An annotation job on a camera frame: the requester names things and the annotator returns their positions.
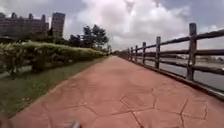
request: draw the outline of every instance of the paved walkway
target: paved walkway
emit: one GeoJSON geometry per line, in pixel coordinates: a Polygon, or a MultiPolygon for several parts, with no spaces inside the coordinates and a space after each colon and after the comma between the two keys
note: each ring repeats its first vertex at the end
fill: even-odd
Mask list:
{"type": "Polygon", "coordinates": [[[64,81],[12,119],[16,128],[224,128],[224,103],[118,57],[64,81]]]}

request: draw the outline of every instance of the river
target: river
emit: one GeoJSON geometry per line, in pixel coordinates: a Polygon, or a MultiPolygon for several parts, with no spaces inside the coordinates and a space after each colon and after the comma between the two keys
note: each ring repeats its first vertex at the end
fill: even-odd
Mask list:
{"type": "MultiPolygon", "coordinates": [[[[184,63],[184,64],[187,63],[187,60],[180,60],[180,59],[163,59],[163,60],[172,61],[172,62],[176,62],[176,63],[184,63]]],[[[146,65],[150,65],[150,66],[154,67],[154,62],[146,61],[146,65]]],[[[224,64],[219,64],[219,63],[197,62],[196,65],[224,69],[224,64]]],[[[176,73],[176,74],[184,76],[184,77],[187,74],[186,68],[182,68],[182,67],[177,67],[177,66],[160,63],[160,68],[163,70],[167,70],[167,71],[176,73]]],[[[209,86],[212,86],[214,88],[224,91],[224,76],[223,75],[216,75],[216,74],[212,74],[212,73],[195,71],[194,79],[198,82],[201,82],[203,84],[206,84],[206,85],[209,85],[209,86]]]]}

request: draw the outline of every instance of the wooden handrail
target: wooden handrail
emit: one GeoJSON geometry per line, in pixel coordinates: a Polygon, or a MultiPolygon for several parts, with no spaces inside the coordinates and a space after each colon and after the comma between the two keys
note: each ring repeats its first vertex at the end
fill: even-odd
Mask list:
{"type": "Polygon", "coordinates": [[[207,49],[207,50],[197,50],[197,41],[202,39],[209,39],[209,38],[217,38],[224,36],[224,29],[197,34],[197,25],[195,23],[190,23],[189,25],[189,36],[172,39],[168,41],[161,41],[161,37],[156,38],[156,44],[146,46],[146,43],[143,42],[142,47],[135,46],[135,49],[131,48],[129,50],[122,51],[122,57],[126,57],[129,60],[133,61],[135,58],[135,62],[137,59],[142,59],[142,64],[145,65],[145,61],[154,61],[155,68],[160,68],[160,63],[169,64],[173,66],[183,67],[187,69],[187,75],[185,76],[186,79],[193,81],[194,80],[194,72],[195,71],[202,71],[202,72],[209,72],[218,75],[224,75],[223,69],[212,68],[212,67],[203,67],[198,66],[196,64],[196,57],[197,56],[224,56],[224,49],[207,49]],[[189,49],[186,50],[168,50],[168,51],[160,51],[160,47],[169,44],[175,43],[182,43],[189,41],[189,49]],[[156,48],[155,52],[146,52],[147,49],[156,48]],[[179,58],[178,55],[186,55],[188,56],[188,60],[186,64],[176,63],[172,61],[165,61],[161,60],[163,57],[176,57],[179,58]]]}

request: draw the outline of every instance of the apartment building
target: apartment building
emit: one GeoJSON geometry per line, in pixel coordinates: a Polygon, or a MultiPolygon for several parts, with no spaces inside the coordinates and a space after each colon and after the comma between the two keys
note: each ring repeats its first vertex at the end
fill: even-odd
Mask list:
{"type": "Polygon", "coordinates": [[[51,27],[53,29],[54,37],[56,38],[63,37],[64,23],[65,23],[65,14],[59,12],[53,13],[51,27]]]}
{"type": "Polygon", "coordinates": [[[45,15],[41,19],[34,19],[32,14],[28,18],[18,17],[12,13],[11,17],[6,17],[0,13],[0,36],[20,37],[29,33],[47,34],[49,23],[46,22],[45,15]]]}

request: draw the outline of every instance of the green hedge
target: green hedge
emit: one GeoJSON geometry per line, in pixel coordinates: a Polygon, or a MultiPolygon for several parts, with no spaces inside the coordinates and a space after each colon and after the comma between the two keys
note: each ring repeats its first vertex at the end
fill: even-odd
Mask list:
{"type": "Polygon", "coordinates": [[[46,68],[93,60],[104,55],[93,49],[49,43],[0,45],[0,65],[11,75],[18,73],[23,66],[32,66],[32,71],[39,72],[46,68]]]}

